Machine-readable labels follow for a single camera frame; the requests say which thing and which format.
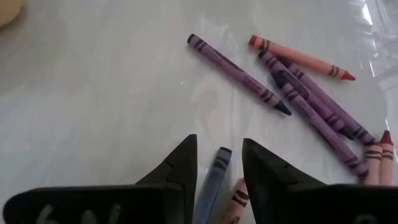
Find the purple crayon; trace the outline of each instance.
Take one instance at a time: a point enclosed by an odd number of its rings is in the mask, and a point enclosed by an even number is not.
[[[317,96],[315,96],[307,87],[291,74],[291,72],[278,60],[274,61],[272,69],[276,69],[283,73],[288,79],[289,83],[297,90],[297,92],[307,101],[307,103],[319,114],[319,116],[335,131],[344,134],[347,138],[353,140],[349,129],[334,112],[327,107]]]
[[[267,50],[262,50],[259,58],[271,71],[276,85],[285,94],[285,97],[296,107],[303,117],[318,131],[324,140],[331,146],[340,160],[359,177],[368,174],[368,168],[355,156],[355,154],[344,144],[329,125],[315,112],[315,110],[304,100],[304,98],[289,83],[285,71],[275,66],[278,59]]]
[[[269,91],[264,85],[261,85],[259,82],[257,82],[257,80],[243,71],[233,62],[228,60],[224,55],[220,54],[201,38],[195,34],[191,34],[187,42],[189,46],[193,47],[208,60],[219,66],[227,75],[242,84],[243,87],[249,90],[253,95],[256,95],[258,98],[260,98],[261,101],[287,115],[292,114],[292,112],[290,112],[290,110],[284,105],[282,99],[273,94],[273,92]]]
[[[327,105],[339,118],[341,118],[346,128],[350,130],[351,135],[359,139],[364,145],[370,146],[374,143],[375,139],[367,130],[365,130],[358,122],[354,120],[345,110],[343,110],[334,100],[332,100],[317,84],[315,84],[300,67],[291,61],[277,57],[277,59],[284,64],[298,80],[303,83],[314,95],[316,95],[324,104]]]

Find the red crayon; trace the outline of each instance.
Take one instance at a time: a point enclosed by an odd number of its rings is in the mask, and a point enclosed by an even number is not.
[[[369,169],[369,174],[364,180],[365,185],[379,185],[381,167],[381,144],[375,143],[368,147],[365,152],[365,165]]]
[[[245,206],[249,202],[248,190],[244,179],[239,180],[238,189],[232,196],[231,202],[225,211],[222,224],[236,224],[238,223]]]
[[[394,159],[394,144],[391,140],[391,135],[388,130],[385,130],[383,137],[380,140],[383,148],[381,156],[381,170],[380,170],[380,184],[392,185],[392,166]]]

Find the crayon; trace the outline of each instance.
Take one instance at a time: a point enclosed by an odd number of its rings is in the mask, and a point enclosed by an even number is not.
[[[232,151],[221,147],[213,165],[208,171],[201,194],[197,198],[193,211],[193,224],[206,224],[208,222],[214,202],[217,198],[218,190],[224,179],[225,171],[231,160]]]
[[[260,98],[260,100],[269,106],[287,114],[291,115],[289,109],[284,105],[282,100],[273,92],[269,91],[264,85],[260,84],[252,76],[240,69],[233,62],[228,60],[224,55],[219,53],[213,47],[208,45],[201,38],[195,34],[191,34],[187,40],[189,46],[199,51],[208,60],[220,67],[228,76],[239,82],[245,89],[253,95]]]
[[[307,101],[307,103],[319,114],[319,116],[335,131],[340,132],[347,138],[353,140],[350,130],[346,128],[344,121],[342,121],[334,112],[327,107],[322,100],[313,94],[306,86],[304,86],[296,76],[292,75],[280,61],[275,60],[272,69],[276,69],[289,79],[290,84],[297,90],[297,92]]]
[[[244,208],[249,202],[248,190],[244,179],[239,180],[238,188],[232,196],[231,202],[225,211],[222,224],[237,224]]]
[[[368,147],[365,152],[365,165],[369,174],[365,177],[365,185],[379,185],[382,148],[379,143]]]
[[[289,83],[284,70],[279,70],[274,65],[278,62],[275,56],[266,50],[262,50],[259,58],[271,71],[278,88],[282,90],[285,97],[296,107],[303,117],[318,131],[324,140],[331,146],[339,159],[359,177],[368,174],[368,168],[355,156],[355,154],[344,144],[329,125],[315,112],[315,110],[304,100],[304,98]]]
[[[330,65],[329,63],[323,62],[288,47],[281,46],[275,42],[263,39],[256,35],[253,35],[251,37],[249,45],[260,50],[268,49],[275,56],[285,57],[300,65],[311,68],[316,72],[331,76],[336,79],[355,80],[355,77],[348,73],[346,70],[343,70],[335,65]]]
[[[360,140],[365,146],[370,146],[375,142],[367,130],[365,130],[357,121],[354,120],[343,108],[341,108],[334,100],[332,100],[317,84],[315,84],[306,75],[297,64],[292,63],[283,57],[277,57],[303,85],[305,85],[315,96],[317,96],[324,104],[327,105],[337,116],[342,119],[351,131],[351,135]]]
[[[381,156],[380,184],[392,185],[394,144],[392,143],[391,135],[388,130],[384,131],[380,140],[380,145],[383,148]]]

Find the crayon label stripe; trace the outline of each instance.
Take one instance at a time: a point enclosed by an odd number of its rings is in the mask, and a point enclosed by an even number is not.
[[[335,67],[332,65],[331,70],[329,71],[328,75],[332,75],[335,72]]]
[[[226,166],[228,166],[228,164],[229,164],[229,160],[227,160],[227,159],[225,159],[225,158],[222,158],[222,157],[220,157],[220,156],[217,156],[216,159],[221,160]]]
[[[328,123],[330,126],[334,126],[337,123],[337,121],[339,121],[339,120],[340,120],[339,117],[335,116]]]
[[[394,155],[390,150],[383,150],[383,154],[391,154],[391,155]]]
[[[268,50],[270,44],[271,42],[269,40],[266,40],[266,47],[264,48],[264,50]]]
[[[274,67],[274,65],[276,64],[276,63],[278,63],[279,61],[277,60],[277,59],[275,59],[275,60],[273,60],[269,65],[268,65],[268,67],[269,68],[273,68]]]
[[[304,75],[304,73],[303,73],[303,72],[300,72],[296,77],[297,77],[298,79],[301,79],[301,78],[303,77],[303,75]]]
[[[307,101],[310,100],[310,94],[307,89],[296,79],[292,78],[288,71],[281,70],[278,72],[279,75],[284,75],[288,80],[289,83],[298,91],[298,93]]]
[[[262,39],[259,49],[262,50],[262,49],[264,49],[265,46],[266,46],[266,40]]]
[[[234,67],[236,70],[240,71],[240,72],[244,72],[243,70],[241,70],[241,68],[239,68],[237,65],[235,65],[232,61],[230,61],[228,58],[224,57],[224,55],[222,55],[221,53],[219,53],[217,50],[215,50],[216,54],[218,54],[218,56],[220,56],[226,63],[230,64],[232,67]]]
[[[265,90],[265,91],[261,94],[260,99],[263,99],[263,98],[266,97],[268,94],[269,94],[269,90]]]
[[[368,132],[365,129],[362,129],[362,133],[358,136],[358,138],[363,138],[368,134]]]
[[[244,207],[248,204],[247,202],[242,202],[241,200],[239,200],[235,195],[232,197],[232,200]]]
[[[335,74],[333,75],[333,77],[336,77],[336,75],[338,74],[339,71],[340,71],[340,68],[339,68],[339,67],[336,67],[336,69],[335,69]]]
[[[293,74],[294,76],[297,76],[298,72],[299,72],[299,71],[296,70],[296,71],[292,72],[292,74]]]
[[[271,100],[271,98],[274,96],[274,94],[273,93],[270,93],[270,95],[267,97],[267,98],[265,98],[264,100],[263,100],[263,102],[265,102],[265,103],[268,103],[270,100]]]
[[[222,170],[226,170],[226,166],[225,166],[224,164],[222,164],[220,161],[216,161],[216,162],[213,164],[213,167],[220,168],[220,169],[222,169]]]
[[[204,42],[201,46],[199,46],[198,51],[201,52],[201,50],[206,46],[206,42]]]
[[[199,46],[200,43],[202,43],[203,40],[198,40],[197,43],[195,43],[195,45],[193,46],[194,49],[197,49],[197,47]]]
[[[382,158],[386,158],[386,159],[392,160],[393,156],[392,155],[383,155]]]
[[[266,65],[269,66],[269,62],[274,59],[274,56],[271,56],[269,59],[266,60]]]
[[[381,152],[375,150],[367,150],[365,152],[366,155],[381,155]]]
[[[333,119],[334,116],[335,116],[335,114],[332,113],[329,117],[325,118],[325,121],[326,121],[327,123],[329,123],[330,120]]]
[[[249,200],[249,196],[248,196],[247,194],[245,194],[244,192],[242,192],[241,190],[237,190],[237,191],[236,191],[236,194],[237,194],[239,197],[241,197],[241,198],[243,198],[243,199],[245,199],[245,200]]]
[[[365,159],[376,159],[376,160],[381,160],[381,156],[365,156]]]
[[[292,94],[295,91],[296,91],[295,89],[289,90],[287,93],[285,93],[285,97],[288,97],[290,94]]]
[[[287,100],[292,101],[294,98],[296,98],[299,95],[299,93],[295,92],[291,94],[290,96],[287,97]]]
[[[358,130],[356,130],[356,131],[353,132],[353,136],[356,137],[356,136],[358,135],[358,133],[359,133],[360,130],[361,130],[361,127],[359,127]]]

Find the table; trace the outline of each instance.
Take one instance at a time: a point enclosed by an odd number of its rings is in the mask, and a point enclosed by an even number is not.
[[[197,195],[216,150],[252,138],[327,184],[355,183],[316,132],[262,105],[188,48],[195,33],[274,93],[252,34],[339,65],[309,72],[375,137],[398,142],[398,5],[390,0],[29,0],[0,30],[0,203],[37,187],[131,184],[198,135]],[[361,156],[364,147],[346,141]],[[241,223],[254,223],[250,206]]]

